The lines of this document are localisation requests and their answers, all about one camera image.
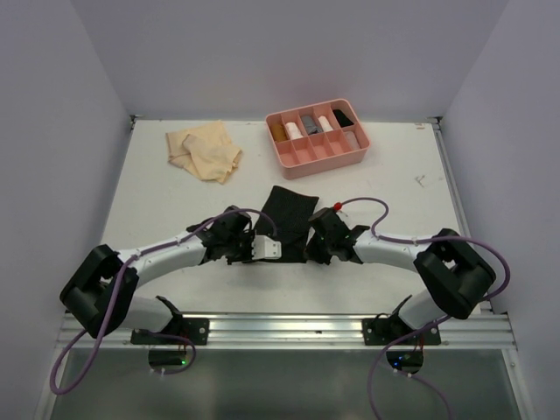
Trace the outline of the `black underwear orange trim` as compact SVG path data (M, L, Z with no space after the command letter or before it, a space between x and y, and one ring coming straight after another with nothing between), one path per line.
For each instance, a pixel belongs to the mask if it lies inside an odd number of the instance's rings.
M274 185L262 212L277 227L275 240L281 242L282 256L266 263L306 263L305 247L311 225L309 218L319 202L317 196L307 196Z

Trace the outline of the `pink underwear cream waistband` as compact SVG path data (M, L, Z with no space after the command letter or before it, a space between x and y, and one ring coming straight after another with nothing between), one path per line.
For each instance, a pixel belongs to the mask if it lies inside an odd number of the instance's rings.
M356 135L352 131L345 131L344 135L353 151L357 151L361 148Z

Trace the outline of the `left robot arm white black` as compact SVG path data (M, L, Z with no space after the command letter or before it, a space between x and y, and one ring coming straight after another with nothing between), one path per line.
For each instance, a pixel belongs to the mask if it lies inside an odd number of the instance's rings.
M62 289L59 299L93 338L115 329L151 333L165 344L187 336L179 309L165 297L142 298L139 287L172 272L227 259L247 261L255 233L252 211L229 206L214 218L153 245L116 251L93 248Z

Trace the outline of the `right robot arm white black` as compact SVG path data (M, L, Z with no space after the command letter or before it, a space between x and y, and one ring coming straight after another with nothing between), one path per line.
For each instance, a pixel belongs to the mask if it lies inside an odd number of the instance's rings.
M375 330L391 333L403 344L438 319L467 319L496 279L491 266L451 229L416 241L388 240L366 226L348 227L332 207L317 211L309 223L314 234L305 253L316 263L328 264L336 257L342 262L388 265L420 276L425 290L406 297L390 315L374 322Z

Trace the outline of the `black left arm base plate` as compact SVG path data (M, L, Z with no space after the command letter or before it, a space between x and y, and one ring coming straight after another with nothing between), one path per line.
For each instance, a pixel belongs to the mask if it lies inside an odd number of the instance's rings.
M184 339L195 346L207 344L210 332L209 318L184 315L165 297L135 297L122 327L132 333L133 345L183 345Z

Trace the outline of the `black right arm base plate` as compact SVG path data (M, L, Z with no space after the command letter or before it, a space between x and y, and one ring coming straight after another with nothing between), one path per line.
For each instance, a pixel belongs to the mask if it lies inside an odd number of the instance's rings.
M400 310L412 298L406 297L390 314L380 313L374 318L364 318L361 321L361 332L366 346L386 346L390 342L411 333L412 328L398 318ZM408 339L401 339L398 346L438 346L442 344L439 329L419 333Z

